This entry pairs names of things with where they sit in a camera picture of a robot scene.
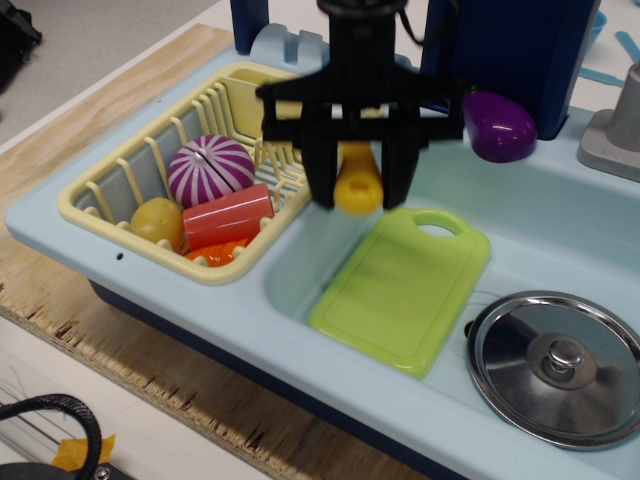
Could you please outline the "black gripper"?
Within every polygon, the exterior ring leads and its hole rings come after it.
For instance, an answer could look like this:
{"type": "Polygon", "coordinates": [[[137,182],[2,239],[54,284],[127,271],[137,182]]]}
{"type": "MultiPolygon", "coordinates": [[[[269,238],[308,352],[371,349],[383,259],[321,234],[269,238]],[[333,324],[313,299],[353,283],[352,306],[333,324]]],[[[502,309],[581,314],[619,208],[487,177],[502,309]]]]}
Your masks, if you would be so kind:
{"type": "Polygon", "coordinates": [[[302,145],[312,199],[325,209],[335,206],[336,140],[384,140],[383,208],[393,209],[407,198],[420,147],[462,137],[464,84],[397,63],[396,23],[407,19],[405,2],[317,6],[329,18],[328,63],[308,76],[257,89],[263,136],[302,145]]]}

